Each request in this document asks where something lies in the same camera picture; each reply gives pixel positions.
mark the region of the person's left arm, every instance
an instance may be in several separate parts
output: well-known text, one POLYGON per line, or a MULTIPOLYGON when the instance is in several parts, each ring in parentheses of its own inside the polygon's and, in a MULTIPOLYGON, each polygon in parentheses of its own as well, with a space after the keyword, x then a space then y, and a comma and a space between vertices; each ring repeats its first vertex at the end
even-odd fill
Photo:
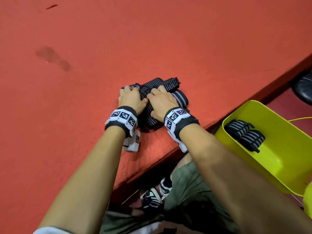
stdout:
MULTIPOLYGON (((120 90, 119 106, 140 114, 148 100, 138 88, 120 90)), ((116 178, 125 131, 110 126, 59 192, 38 228, 54 226, 72 233, 98 233, 116 178)))

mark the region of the person's left hand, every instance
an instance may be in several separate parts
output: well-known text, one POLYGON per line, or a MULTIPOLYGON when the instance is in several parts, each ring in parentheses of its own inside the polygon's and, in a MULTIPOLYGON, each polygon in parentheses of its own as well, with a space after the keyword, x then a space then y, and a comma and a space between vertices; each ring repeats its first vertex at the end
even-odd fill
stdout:
POLYGON ((141 100, 139 88, 135 87, 134 89, 130 86, 126 85, 124 89, 120 90, 119 107, 121 106, 129 106, 132 107, 137 115, 141 114, 141 112, 146 107, 148 103, 148 99, 144 98, 141 100))

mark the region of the black and white square marker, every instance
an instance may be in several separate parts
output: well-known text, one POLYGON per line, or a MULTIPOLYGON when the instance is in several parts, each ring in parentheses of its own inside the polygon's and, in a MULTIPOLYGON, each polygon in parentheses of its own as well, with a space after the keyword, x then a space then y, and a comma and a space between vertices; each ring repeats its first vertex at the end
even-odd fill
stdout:
POLYGON ((170 120, 174 121, 175 119, 177 119, 178 116, 179 116, 178 114, 173 113, 169 118, 170 120))
POLYGON ((183 115, 183 114, 186 114, 187 112, 185 110, 179 110, 179 111, 176 111, 177 113, 179 113, 180 115, 183 115))
POLYGON ((120 117, 122 117, 123 119, 128 119, 128 116, 129 116, 129 114, 128 114, 128 113, 125 113, 125 112, 122 112, 122 113, 120 114, 120 117))
POLYGON ((167 125, 166 127, 170 130, 171 129, 171 125, 172 125, 172 122, 170 122, 169 120, 167 121, 167 125))
POLYGON ((119 112, 113 112, 113 114, 111 115, 112 117, 118 117, 120 111, 119 112))
POLYGON ((135 120, 132 117, 129 118, 128 122, 130 123, 131 126, 134 126, 135 124, 135 120))

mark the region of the shorts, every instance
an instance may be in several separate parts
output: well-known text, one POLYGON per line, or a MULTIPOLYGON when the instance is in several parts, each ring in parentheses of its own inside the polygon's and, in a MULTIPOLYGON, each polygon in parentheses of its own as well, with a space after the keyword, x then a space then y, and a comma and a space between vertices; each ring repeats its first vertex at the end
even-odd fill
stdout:
POLYGON ((107 211, 100 234, 129 233, 163 220, 203 233, 239 233, 238 227, 205 183, 194 161, 191 161, 173 172, 172 190, 164 202, 162 214, 142 220, 107 211))

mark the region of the white sleeve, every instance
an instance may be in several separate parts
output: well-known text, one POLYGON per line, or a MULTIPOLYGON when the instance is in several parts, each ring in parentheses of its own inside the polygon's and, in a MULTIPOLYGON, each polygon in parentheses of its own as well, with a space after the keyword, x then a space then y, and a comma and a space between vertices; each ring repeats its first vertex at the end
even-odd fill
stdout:
POLYGON ((70 233, 55 227, 44 227, 39 228, 33 234, 70 234, 70 233))

